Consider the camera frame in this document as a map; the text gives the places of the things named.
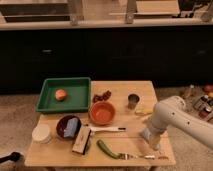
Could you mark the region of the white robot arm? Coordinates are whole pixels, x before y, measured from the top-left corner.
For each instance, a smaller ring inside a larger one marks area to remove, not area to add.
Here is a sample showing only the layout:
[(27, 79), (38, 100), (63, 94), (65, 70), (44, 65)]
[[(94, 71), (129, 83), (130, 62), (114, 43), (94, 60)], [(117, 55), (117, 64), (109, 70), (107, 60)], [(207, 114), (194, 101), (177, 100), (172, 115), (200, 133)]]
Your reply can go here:
[(186, 103), (179, 96), (157, 102), (146, 127), (140, 135), (153, 150), (158, 150), (159, 138), (172, 125), (213, 150), (213, 125), (185, 112)]

